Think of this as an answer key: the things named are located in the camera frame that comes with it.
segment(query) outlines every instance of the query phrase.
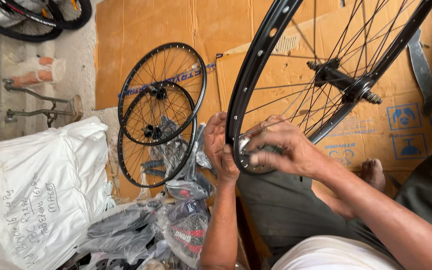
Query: forearm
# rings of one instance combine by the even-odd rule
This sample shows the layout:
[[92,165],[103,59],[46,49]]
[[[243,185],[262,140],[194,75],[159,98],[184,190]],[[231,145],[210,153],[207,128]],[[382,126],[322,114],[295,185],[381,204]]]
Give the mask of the forearm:
[[234,269],[238,252],[236,197],[233,183],[218,181],[216,198],[201,251],[202,269]]
[[316,173],[355,210],[407,269],[432,269],[432,225],[377,191],[340,164],[329,161]]

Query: person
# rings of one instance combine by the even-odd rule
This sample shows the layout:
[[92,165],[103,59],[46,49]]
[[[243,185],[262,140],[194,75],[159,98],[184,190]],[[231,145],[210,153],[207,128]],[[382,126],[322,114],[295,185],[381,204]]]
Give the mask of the person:
[[[218,185],[201,269],[235,268],[236,184],[273,254],[267,261],[273,270],[432,269],[432,155],[393,200],[381,193],[384,176],[378,160],[363,164],[363,181],[281,115],[256,125],[248,144],[250,164],[277,171],[259,177],[240,174],[232,147],[225,144],[225,125],[226,113],[218,112],[204,132]],[[262,145],[282,151],[256,151]],[[312,179],[335,196],[312,189]]]

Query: wrench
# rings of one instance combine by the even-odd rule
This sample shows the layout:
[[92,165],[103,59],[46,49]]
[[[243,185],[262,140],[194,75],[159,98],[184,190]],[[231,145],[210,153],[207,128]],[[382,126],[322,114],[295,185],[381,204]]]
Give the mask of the wrench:
[[429,116],[432,112],[432,77],[429,69],[428,61],[424,56],[423,48],[420,43],[421,28],[418,28],[416,33],[407,43],[409,48],[409,56],[413,66],[414,76],[417,84],[423,95],[423,106],[421,112],[425,116]]

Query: hand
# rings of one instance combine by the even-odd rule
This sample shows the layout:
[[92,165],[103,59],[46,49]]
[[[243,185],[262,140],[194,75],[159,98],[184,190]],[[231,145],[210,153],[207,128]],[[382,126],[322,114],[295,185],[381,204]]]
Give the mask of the hand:
[[255,130],[247,135],[251,138],[248,150],[266,144],[280,147],[282,153],[258,151],[250,156],[251,165],[268,164],[285,173],[315,178],[318,169],[331,162],[304,136],[298,126],[282,115],[271,115],[248,132]]
[[236,184],[240,170],[236,167],[231,145],[225,144],[226,112],[214,114],[204,129],[204,151],[218,173],[218,182]]

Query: red brick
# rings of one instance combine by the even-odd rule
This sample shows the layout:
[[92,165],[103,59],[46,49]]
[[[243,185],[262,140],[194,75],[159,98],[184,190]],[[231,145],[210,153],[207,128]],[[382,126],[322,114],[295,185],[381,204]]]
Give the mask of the red brick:
[[36,72],[30,71],[24,75],[13,77],[14,80],[14,86],[20,87],[20,86],[27,86],[27,85],[33,85],[39,83],[38,78],[36,77]]
[[52,57],[40,57],[39,64],[40,65],[51,65],[53,64],[54,59]]
[[53,80],[53,72],[51,70],[38,70],[37,77],[43,82],[51,82]]

